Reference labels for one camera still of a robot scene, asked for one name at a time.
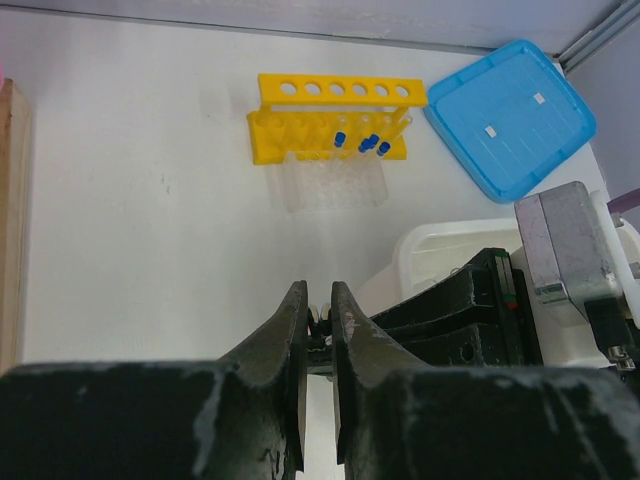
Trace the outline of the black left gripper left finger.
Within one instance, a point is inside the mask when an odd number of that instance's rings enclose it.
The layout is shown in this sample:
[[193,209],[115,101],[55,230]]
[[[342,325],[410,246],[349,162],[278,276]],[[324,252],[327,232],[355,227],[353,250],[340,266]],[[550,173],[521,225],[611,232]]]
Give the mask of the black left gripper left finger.
[[292,479],[308,291],[216,360],[25,364],[1,378],[5,479]]

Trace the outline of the clear plastic tube rack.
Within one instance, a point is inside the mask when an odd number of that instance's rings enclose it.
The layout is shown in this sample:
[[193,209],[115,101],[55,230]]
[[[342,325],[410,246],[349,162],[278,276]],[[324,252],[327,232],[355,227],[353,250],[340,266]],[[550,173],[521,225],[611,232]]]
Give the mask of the clear plastic tube rack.
[[299,160],[290,152],[278,176],[290,213],[377,207],[388,198],[382,163],[373,157]]

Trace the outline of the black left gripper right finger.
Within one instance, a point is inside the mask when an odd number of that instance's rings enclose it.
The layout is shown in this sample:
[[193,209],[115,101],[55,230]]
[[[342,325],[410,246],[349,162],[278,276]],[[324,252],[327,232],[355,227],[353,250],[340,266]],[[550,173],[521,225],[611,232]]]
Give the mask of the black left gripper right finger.
[[635,479],[639,401],[612,372],[435,367],[331,291],[337,461],[349,479]]

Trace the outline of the metal crucible tongs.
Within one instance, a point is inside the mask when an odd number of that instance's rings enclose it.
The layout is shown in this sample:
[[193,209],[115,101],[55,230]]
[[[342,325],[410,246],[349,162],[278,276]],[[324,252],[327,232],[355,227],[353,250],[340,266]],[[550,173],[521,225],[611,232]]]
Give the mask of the metal crucible tongs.
[[324,303],[320,308],[311,305],[308,310],[308,359],[311,363],[326,363],[332,355],[331,306]]

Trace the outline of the blue plastic bin lid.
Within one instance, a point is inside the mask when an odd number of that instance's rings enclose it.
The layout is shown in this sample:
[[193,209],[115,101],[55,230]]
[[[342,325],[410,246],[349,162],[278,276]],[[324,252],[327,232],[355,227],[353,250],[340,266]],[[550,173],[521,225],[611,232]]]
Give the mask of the blue plastic bin lid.
[[492,201],[523,198],[596,134],[550,58],[515,40],[430,86],[424,115]]

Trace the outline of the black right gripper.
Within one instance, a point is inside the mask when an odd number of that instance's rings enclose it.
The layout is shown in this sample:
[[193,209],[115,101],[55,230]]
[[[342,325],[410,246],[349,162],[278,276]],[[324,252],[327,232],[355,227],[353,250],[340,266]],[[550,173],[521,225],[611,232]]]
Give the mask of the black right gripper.
[[543,359],[523,270],[502,248],[483,248],[471,262],[482,268],[466,266],[409,300],[375,314],[371,320],[389,330],[405,350],[430,365],[479,366],[479,342],[476,328],[470,324],[484,320],[488,313],[488,270],[506,364],[541,366]]

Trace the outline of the white plastic storage bin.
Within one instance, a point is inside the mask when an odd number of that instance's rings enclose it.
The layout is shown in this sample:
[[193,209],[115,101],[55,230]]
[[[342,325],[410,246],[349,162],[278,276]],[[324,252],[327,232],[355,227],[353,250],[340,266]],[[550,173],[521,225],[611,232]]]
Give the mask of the white plastic storage bin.
[[369,316],[382,312],[444,280],[486,247],[509,253],[519,249],[516,220],[418,226],[398,240],[391,263],[364,283],[355,294],[356,301]]

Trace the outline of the blue capped test tube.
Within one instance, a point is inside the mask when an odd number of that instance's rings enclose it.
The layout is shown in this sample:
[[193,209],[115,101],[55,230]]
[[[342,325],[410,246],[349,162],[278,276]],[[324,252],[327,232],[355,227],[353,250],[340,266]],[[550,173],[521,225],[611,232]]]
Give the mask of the blue capped test tube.
[[335,136],[334,136],[334,147],[335,148],[342,148],[344,146],[344,143],[346,141],[346,134],[343,131],[338,131]]

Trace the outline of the yellow test tube rack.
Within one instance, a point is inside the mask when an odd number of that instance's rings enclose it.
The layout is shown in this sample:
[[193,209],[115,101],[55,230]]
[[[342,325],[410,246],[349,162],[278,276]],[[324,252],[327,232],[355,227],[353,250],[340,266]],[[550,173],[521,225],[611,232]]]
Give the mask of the yellow test tube rack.
[[[290,152],[299,160],[367,154],[405,160],[410,111],[428,103],[423,81],[415,78],[261,73],[258,89],[260,106],[247,115],[256,165],[281,164]],[[346,134],[340,149],[333,144],[338,131]],[[360,153],[372,134],[377,145]],[[379,157],[384,141],[391,148]]]

